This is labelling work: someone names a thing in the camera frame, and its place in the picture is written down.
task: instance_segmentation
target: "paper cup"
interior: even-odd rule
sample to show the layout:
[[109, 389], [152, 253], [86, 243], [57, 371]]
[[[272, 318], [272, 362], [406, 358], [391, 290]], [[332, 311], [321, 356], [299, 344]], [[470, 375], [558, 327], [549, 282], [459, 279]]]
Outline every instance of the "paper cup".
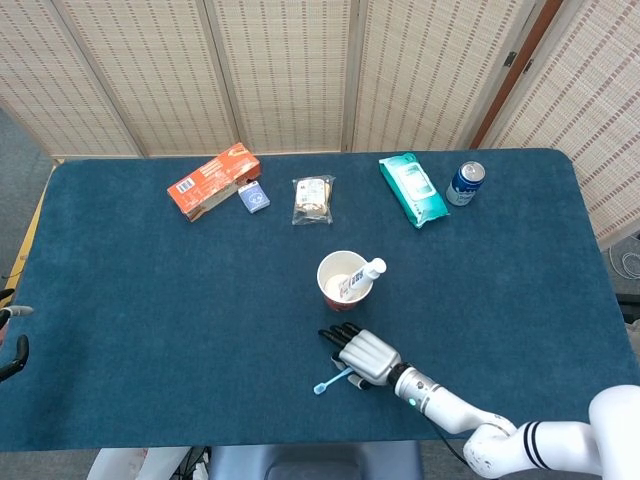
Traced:
[[373, 284], [370, 284], [359, 297], [345, 302], [344, 300], [340, 300], [336, 288], [340, 281], [348, 278], [365, 263], [367, 263], [367, 261], [364, 258], [348, 250], [339, 250], [330, 253], [320, 262], [317, 273], [318, 286], [322, 291], [322, 295], [324, 295], [327, 305], [333, 310], [337, 312], [351, 310], [369, 294]]

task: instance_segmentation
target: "cardboard box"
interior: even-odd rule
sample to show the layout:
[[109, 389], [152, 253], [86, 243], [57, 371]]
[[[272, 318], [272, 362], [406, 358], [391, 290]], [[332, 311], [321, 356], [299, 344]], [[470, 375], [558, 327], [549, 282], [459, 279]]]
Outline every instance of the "cardboard box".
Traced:
[[167, 192], [193, 222], [259, 176], [260, 162], [237, 143], [171, 185]]

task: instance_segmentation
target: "blue can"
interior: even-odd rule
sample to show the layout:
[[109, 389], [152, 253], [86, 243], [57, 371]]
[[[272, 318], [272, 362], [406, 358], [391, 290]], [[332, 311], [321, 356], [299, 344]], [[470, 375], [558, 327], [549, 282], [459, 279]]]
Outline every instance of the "blue can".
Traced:
[[484, 174], [478, 162], [463, 163], [447, 188], [447, 200], [457, 207], [469, 203], [484, 182]]

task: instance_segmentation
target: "woven panel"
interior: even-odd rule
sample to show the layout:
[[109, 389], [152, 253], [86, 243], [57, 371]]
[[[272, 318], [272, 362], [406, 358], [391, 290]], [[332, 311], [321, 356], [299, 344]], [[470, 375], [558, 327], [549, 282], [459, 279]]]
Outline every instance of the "woven panel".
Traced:
[[47, 153], [137, 155], [107, 101], [44, 2], [0, 3], [0, 102]]
[[601, 243], [640, 220], [640, 6], [585, 2], [495, 147], [553, 147], [574, 163]]
[[460, 147], [524, 2], [370, 0], [355, 150]]
[[234, 142], [195, 0], [62, 3], [150, 155]]
[[348, 0], [214, 0], [256, 152], [339, 150]]

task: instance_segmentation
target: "blue tablecloth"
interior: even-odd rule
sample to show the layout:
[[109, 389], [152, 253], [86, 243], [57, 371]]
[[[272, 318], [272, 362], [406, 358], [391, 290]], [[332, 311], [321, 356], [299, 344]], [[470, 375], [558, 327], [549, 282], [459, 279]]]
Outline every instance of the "blue tablecloth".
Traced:
[[[444, 194], [480, 161], [470, 205], [416, 230], [384, 154], [260, 157], [271, 206], [233, 196], [189, 223], [166, 188], [205, 159], [69, 162], [54, 173], [0, 360], [0, 450], [433, 438], [389, 388], [316, 397], [352, 321], [480, 408], [520, 424], [586, 420], [603, 388], [638, 383], [569, 160], [544, 149], [417, 152]], [[291, 180], [335, 175], [334, 224], [292, 226]], [[388, 271], [357, 309], [323, 303], [331, 251]]]

